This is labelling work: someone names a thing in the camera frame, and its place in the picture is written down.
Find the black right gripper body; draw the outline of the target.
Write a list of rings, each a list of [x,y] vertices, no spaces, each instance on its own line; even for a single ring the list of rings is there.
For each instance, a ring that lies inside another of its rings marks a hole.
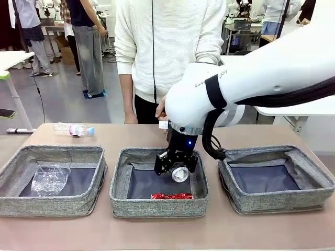
[[[183,134],[171,127],[168,129],[167,155],[173,163],[182,162],[184,164],[196,164],[198,157],[194,154],[197,135]]]

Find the person's left hand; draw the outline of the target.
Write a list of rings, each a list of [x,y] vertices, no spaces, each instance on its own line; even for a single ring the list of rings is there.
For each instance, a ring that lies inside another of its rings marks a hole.
[[[168,121],[168,116],[165,112],[165,99],[166,95],[161,99],[161,102],[158,104],[155,112],[155,117],[159,121]]]

